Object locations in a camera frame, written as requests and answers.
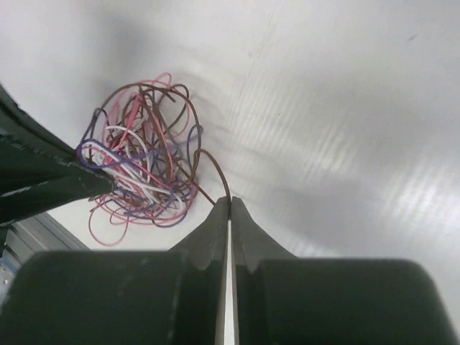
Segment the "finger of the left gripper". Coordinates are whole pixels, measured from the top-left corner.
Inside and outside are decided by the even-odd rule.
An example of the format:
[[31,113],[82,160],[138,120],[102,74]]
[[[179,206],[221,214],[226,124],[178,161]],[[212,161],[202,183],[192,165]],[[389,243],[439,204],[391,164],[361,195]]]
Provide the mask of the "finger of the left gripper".
[[1,89],[1,225],[110,193],[113,179],[38,124]]

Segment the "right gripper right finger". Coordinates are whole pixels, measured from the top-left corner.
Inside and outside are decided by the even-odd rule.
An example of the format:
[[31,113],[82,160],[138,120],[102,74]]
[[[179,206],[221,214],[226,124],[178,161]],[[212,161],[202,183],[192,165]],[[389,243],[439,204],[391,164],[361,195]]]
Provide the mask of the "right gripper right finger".
[[231,244],[236,340],[239,344],[267,344],[267,311],[259,265],[269,259],[294,259],[251,217],[243,200],[231,199]]

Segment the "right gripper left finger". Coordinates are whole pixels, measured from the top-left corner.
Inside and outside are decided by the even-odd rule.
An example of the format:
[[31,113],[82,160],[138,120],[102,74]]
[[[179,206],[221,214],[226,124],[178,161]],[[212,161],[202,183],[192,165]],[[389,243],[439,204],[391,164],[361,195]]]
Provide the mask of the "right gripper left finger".
[[173,344],[224,342],[229,204],[219,198],[206,219],[170,251],[184,270],[174,306]]

